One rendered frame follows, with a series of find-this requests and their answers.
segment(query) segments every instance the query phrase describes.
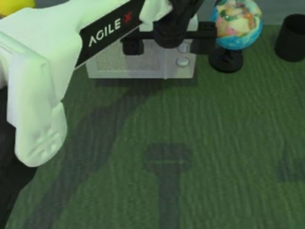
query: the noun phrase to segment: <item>black globe base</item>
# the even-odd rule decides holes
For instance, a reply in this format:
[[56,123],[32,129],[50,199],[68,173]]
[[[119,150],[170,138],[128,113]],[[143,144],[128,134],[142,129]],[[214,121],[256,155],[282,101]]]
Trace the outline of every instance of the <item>black globe base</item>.
[[210,65],[221,73],[235,73],[244,65],[241,50],[228,50],[219,47],[209,55]]

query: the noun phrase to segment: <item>globe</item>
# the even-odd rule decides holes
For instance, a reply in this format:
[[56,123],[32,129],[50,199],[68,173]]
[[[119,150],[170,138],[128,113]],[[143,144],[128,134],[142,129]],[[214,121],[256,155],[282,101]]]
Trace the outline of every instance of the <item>globe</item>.
[[262,12],[253,0],[222,0],[213,9],[216,43],[229,50],[245,49],[263,29]]

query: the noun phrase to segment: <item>black mug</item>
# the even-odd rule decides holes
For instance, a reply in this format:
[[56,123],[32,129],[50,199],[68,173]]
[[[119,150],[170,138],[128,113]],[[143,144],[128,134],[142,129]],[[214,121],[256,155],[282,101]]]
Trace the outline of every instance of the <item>black mug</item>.
[[305,14],[291,14],[284,19],[274,50],[285,61],[305,58]]

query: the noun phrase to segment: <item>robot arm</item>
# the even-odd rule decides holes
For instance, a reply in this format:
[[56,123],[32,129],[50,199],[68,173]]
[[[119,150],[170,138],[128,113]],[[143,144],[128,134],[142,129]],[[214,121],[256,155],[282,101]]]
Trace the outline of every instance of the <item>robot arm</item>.
[[184,11],[177,2],[70,0],[1,19],[0,87],[8,87],[7,121],[16,128],[16,157],[38,167],[61,148],[67,134],[61,100],[75,68],[142,23],[161,21],[154,24],[161,41],[181,36],[179,23],[189,21],[203,0],[183,1],[188,2]]

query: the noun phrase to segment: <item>green surface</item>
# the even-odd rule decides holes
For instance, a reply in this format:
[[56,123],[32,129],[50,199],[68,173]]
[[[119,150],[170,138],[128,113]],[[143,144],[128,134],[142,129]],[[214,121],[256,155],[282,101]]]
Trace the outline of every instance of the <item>green surface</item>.
[[7,229],[163,229],[158,179],[143,166],[163,144],[183,145],[191,161],[179,189],[162,172],[180,203],[180,216],[165,217],[181,229],[305,228],[305,63],[276,57],[278,30],[265,26],[232,75],[205,56],[188,80],[94,81],[77,70],[67,141],[22,191]]

